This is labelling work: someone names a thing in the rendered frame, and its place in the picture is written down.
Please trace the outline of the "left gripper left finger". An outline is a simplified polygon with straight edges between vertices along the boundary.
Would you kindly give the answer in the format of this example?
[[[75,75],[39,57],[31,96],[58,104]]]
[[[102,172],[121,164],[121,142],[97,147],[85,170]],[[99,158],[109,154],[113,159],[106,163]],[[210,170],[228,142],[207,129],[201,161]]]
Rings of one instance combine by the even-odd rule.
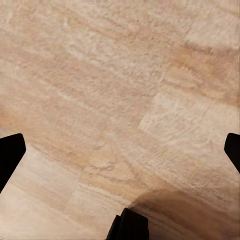
[[[21,133],[0,138],[0,193],[26,152]]]

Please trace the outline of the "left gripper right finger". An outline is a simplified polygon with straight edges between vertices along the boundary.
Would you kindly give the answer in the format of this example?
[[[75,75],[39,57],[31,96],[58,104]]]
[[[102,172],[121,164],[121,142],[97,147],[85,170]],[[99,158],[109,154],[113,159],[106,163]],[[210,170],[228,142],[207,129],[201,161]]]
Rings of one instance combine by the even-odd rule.
[[[224,151],[240,173],[240,135],[229,133],[227,135]]]

